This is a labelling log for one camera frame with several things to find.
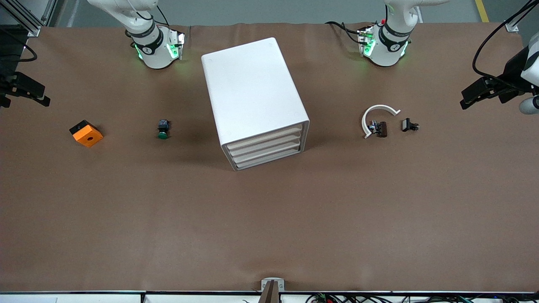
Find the dark brown small component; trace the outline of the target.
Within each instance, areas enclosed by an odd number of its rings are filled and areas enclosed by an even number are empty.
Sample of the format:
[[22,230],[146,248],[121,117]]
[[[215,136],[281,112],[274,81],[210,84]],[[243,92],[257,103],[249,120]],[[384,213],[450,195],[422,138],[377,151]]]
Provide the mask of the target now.
[[387,123],[386,122],[377,122],[372,120],[368,125],[368,129],[371,132],[372,136],[377,136],[379,138],[387,138]]

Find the orange black button enclosure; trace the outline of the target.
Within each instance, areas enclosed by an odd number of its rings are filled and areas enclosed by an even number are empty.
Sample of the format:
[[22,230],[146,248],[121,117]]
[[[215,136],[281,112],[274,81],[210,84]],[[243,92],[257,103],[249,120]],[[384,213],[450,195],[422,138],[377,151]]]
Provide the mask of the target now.
[[88,148],[104,138],[103,134],[87,120],[83,120],[71,127],[69,132],[77,143]]

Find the white curved plastic piece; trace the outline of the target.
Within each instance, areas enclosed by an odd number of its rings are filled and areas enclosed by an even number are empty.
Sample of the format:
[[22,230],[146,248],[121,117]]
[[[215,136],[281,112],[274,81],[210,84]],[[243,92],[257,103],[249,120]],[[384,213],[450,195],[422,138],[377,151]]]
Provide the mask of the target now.
[[361,119],[361,127],[363,129],[364,134],[365,134],[365,136],[364,136],[365,139],[369,138],[374,133],[372,131],[372,129],[369,127],[369,125],[367,124],[366,118],[367,118],[368,114],[371,111],[375,111],[375,110],[383,110],[383,111],[389,112],[393,116],[396,116],[401,112],[400,109],[397,110],[397,109],[394,109],[394,108],[392,108],[391,106],[388,106],[388,105],[373,105],[373,106],[370,106],[368,109],[365,110],[365,112],[362,115],[362,119]]

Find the brown table mat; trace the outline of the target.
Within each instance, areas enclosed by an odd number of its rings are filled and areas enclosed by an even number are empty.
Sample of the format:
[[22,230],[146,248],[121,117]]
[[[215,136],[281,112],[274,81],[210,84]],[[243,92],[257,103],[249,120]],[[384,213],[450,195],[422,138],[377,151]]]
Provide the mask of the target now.
[[[419,24],[379,68],[327,24],[179,27],[147,68],[121,28],[42,29],[0,111],[0,291],[539,291],[539,114],[462,110],[495,24]],[[274,37],[310,119],[303,153],[234,171],[201,56]],[[366,122],[387,138],[365,139]],[[402,132],[402,121],[418,123]],[[169,138],[157,137],[159,120]],[[87,120],[94,146],[69,129]]]

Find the white drawer cabinet housing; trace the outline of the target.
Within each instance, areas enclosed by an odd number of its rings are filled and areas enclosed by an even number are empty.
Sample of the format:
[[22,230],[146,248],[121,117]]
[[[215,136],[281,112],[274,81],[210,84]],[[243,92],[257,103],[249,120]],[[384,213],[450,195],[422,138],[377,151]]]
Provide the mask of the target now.
[[218,140],[233,170],[250,167],[237,169],[227,144],[289,126],[303,125],[298,153],[304,151],[310,119],[275,38],[204,54],[201,62]]

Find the white plastic drawer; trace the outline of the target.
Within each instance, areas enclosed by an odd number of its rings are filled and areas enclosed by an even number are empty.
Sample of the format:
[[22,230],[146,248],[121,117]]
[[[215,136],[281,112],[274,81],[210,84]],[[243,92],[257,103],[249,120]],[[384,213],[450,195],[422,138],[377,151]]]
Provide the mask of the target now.
[[263,148],[261,150],[251,151],[244,155],[232,157],[232,159],[237,169],[244,169],[245,167],[252,167],[271,162],[281,157],[288,157],[288,155],[298,153],[299,150],[300,142],[290,141]]
[[300,139],[303,130],[303,125],[298,124],[287,128],[278,129],[273,132],[261,134],[235,143],[226,145],[227,150],[232,156],[244,155],[248,152],[261,150],[277,144],[297,141]]
[[300,138],[299,132],[269,138],[250,138],[228,144],[227,149],[233,160],[240,163],[259,159],[282,149],[295,148],[299,146]]

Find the grey metal bracket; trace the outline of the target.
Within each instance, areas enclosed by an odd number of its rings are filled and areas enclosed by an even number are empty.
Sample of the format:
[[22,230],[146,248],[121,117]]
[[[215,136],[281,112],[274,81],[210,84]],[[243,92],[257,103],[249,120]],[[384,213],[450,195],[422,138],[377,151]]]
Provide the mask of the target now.
[[261,292],[264,291],[267,285],[272,286],[278,292],[285,292],[285,280],[279,277],[267,277],[261,280]]

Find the white table edge rail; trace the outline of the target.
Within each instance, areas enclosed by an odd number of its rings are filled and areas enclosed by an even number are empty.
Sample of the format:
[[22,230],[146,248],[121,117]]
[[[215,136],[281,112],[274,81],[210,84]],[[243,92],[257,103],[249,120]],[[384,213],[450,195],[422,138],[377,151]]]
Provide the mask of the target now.
[[[260,291],[0,292],[0,303],[258,303]],[[534,292],[285,291],[281,303],[539,303]]]

